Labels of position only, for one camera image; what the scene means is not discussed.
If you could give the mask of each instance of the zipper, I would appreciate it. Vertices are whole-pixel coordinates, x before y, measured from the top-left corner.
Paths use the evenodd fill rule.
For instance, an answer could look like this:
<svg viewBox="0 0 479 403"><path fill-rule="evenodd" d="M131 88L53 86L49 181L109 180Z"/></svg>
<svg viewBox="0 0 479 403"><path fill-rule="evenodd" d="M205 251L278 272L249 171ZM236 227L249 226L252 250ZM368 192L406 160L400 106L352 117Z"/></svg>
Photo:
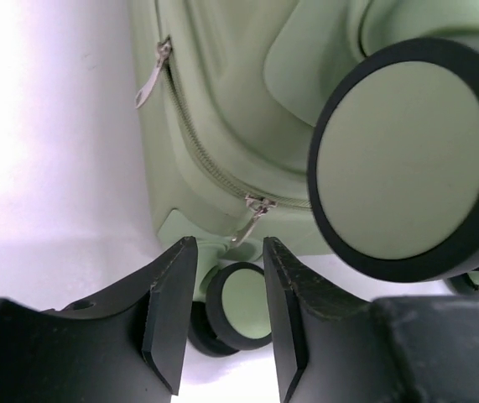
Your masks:
<svg viewBox="0 0 479 403"><path fill-rule="evenodd" d="M249 220L246 227L239 230L236 235L234 235L232 238L232 244L238 246L242 243L242 241L252 233L259 218L267 214L270 209L277 205L279 207L286 207L296 211L311 212L309 201L281 197L260 191L239 180L234 175L225 172L215 163L202 145L195 131L195 126L192 122L192 117L190 116L187 102L180 85L180 77L175 69L173 58L171 59L171 56L173 56L173 46L170 37L157 43L156 55L157 61L154 69L152 70L146 84L144 84L135 97L135 107L139 109L149 99L152 91L159 82L159 78L162 76L164 78L166 89L171 95L176 112L180 116L180 123L185 129L182 130L181 133L191 156L199 165L201 165L208 176L220 188L238 198L244 199L247 203L247 207L254 212L253 217Z"/></svg>

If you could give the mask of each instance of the caster wheel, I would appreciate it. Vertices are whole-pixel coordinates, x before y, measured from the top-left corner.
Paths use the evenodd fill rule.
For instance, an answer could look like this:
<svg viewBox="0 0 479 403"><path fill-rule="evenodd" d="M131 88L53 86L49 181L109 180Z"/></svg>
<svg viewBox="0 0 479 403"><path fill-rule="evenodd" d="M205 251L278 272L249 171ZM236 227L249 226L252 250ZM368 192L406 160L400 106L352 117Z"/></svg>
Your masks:
<svg viewBox="0 0 479 403"><path fill-rule="evenodd" d="M478 268L479 51L411 39L365 59L320 115L308 187L326 242L364 275Z"/></svg>
<svg viewBox="0 0 479 403"><path fill-rule="evenodd" d="M238 352L223 343L207 320L206 304L193 302L190 311L190 326L187 338L196 350L213 358L227 357Z"/></svg>
<svg viewBox="0 0 479 403"><path fill-rule="evenodd" d="M479 285L475 284L468 274L446 279L446 283L457 295L479 296Z"/></svg>
<svg viewBox="0 0 479 403"><path fill-rule="evenodd" d="M237 350L271 343L263 270L235 263L220 270L207 286L206 314L219 340Z"/></svg>

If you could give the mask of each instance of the zipper slider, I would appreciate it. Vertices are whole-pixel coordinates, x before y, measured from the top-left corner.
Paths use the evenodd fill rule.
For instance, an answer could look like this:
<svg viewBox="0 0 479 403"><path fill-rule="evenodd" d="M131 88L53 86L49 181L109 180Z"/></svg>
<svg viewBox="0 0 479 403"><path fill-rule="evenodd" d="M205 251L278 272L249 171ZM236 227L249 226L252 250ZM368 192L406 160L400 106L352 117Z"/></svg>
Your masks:
<svg viewBox="0 0 479 403"><path fill-rule="evenodd" d="M253 233L253 230L256 227L259 219L267 214L271 208L275 208L277 206L275 201L266 198L256 198L250 195L245 197L245 201L247 202L247 207L251 212L253 212L253 216L247 222L247 225L237 231L233 236L232 242L230 244L231 248L237 248L239 245L245 242L250 234Z"/></svg>
<svg viewBox="0 0 479 403"><path fill-rule="evenodd" d="M157 49L155 50L155 55L157 56L157 62L155 67L150 74L146 84L137 92L135 97L135 107L139 109L146 101L149 96L152 95L152 91L157 84L157 79L159 78L161 71L163 70L164 63L169 59L170 53L172 53L172 41L170 37L167 37L164 41L157 43Z"/></svg>

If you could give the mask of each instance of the green suitcase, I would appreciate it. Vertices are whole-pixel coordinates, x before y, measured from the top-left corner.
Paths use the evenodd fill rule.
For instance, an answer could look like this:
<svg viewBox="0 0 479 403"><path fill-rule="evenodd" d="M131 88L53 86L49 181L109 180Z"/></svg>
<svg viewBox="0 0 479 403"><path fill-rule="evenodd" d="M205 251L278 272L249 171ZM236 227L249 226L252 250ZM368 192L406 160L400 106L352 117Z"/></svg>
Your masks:
<svg viewBox="0 0 479 403"><path fill-rule="evenodd" d="M348 73L406 39L479 46L477 0L129 6L154 230L164 247L196 236L199 303L220 259L253 262L267 236L299 256L331 253L312 214L306 171L320 113ZM264 296L254 295L254 288L264 293L263 277L236 277L220 313L245 338L267 341Z"/></svg>

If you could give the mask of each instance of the metal zipper pull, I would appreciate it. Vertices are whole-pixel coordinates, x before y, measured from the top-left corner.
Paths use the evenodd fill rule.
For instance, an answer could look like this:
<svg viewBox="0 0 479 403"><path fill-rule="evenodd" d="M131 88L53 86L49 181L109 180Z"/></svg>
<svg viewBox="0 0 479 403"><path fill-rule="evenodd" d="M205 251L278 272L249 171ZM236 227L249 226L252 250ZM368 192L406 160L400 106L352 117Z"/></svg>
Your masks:
<svg viewBox="0 0 479 403"><path fill-rule="evenodd" d="M170 53L172 53L172 41L170 37L166 38L163 42L157 43L157 49L155 54L157 56L157 62L155 67L150 74L146 84L137 92L135 97L135 107L139 109L152 95L152 91L157 84L157 79L159 78L161 71L163 70L164 63L169 59Z"/></svg>
<svg viewBox="0 0 479 403"><path fill-rule="evenodd" d="M259 219L263 217L265 214L269 212L271 208L277 206L275 201L265 199L265 198L256 198L250 195L245 197L247 201L247 207L252 211L254 214L247 222L242 229L236 232L236 234L232 238L232 242L230 244L231 248L237 248L241 245L245 239L247 239L251 233L253 233L256 224L258 223Z"/></svg>

